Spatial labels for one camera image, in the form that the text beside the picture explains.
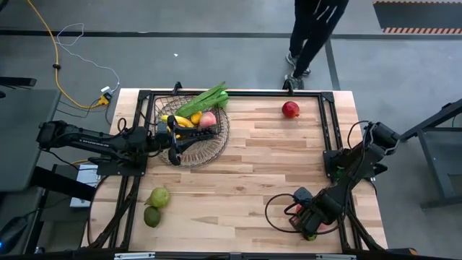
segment sneaker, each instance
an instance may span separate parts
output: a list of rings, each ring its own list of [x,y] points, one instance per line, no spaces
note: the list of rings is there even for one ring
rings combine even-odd
[[[292,65],[294,67],[294,69],[297,68],[297,60],[298,60],[298,56],[292,57],[292,54],[290,52],[286,56],[286,61],[290,65]],[[310,73],[311,73],[311,70],[310,70],[310,68],[308,68],[302,73],[302,75],[303,76],[308,76]]]
[[[287,74],[284,77],[284,79],[291,84],[293,90],[304,90],[305,89],[303,80],[301,78],[294,77],[294,72],[292,72],[291,74]]]

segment pomegranate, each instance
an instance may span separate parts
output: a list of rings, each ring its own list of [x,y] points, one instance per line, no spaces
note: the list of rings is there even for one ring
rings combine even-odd
[[[295,116],[299,116],[300,108],[295,102],[288,101],[282,106],[282,113],[287,118],[294,118]]]

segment fruit basket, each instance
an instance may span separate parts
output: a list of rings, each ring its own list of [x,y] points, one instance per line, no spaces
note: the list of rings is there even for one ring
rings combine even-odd
[[[161,121],[163,115],[175,115],[182,105],[190,102],[195,95],[176,95],[167,97],[158,97],[154,101],[154,125],[150,126],[153,133],[157,130],[157,122]],[[209,134],[200,136],[199,141],[191,145],[181,155],[181,165],[179,167],[195,167],[211,162],[217,158],[228,143],[230,137],[230,122],[223,108],[213,106],[202,112],[212,112],[217,120],[217,124],[209,127]],[[171,165],[168,160],[168,150],[164,150],[159,154],[159,157],[167,164]]]

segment person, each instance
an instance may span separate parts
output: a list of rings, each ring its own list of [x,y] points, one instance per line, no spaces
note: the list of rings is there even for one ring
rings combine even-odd
[[[311,73],[311,61],[331,36],[347,4],[348,0],[295,0],[295,24],[286,56],[294,71],[284,77],[292,88],[304,89],[302,76]]]

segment black pants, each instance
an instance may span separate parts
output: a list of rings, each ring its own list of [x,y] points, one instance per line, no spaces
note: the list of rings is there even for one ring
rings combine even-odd
[[[289,48],[292,57],[298,56],[294,77],[302,76],[309,67],[331,36],[347,4],[348,0],[295,0],[295,24]]]

